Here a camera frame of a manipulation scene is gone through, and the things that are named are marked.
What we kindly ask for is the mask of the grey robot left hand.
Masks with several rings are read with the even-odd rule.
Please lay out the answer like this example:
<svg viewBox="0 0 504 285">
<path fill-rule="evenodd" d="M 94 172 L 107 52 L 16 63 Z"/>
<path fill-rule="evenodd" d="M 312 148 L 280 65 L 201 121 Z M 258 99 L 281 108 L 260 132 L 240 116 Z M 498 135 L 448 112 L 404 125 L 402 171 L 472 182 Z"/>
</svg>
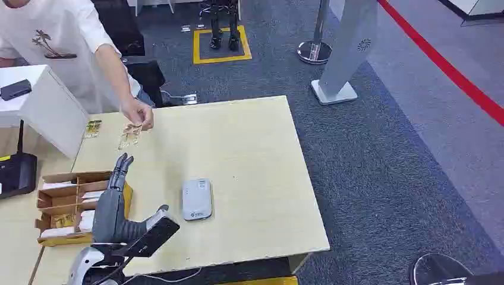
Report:
<svg viewBox="0 0 504 285">
<path fill-rule="evenodd" d="M 125 217 L 125 177 L 134 157 L 121 155 L 101 194 L 94 214 L 92 235 L 94 243 L 129 243 L 142 237 L 162 217 L 168 215 L 169 206 L 161 205 L 154 215 L 144 221 L 132 221 Z"/>
</svg>

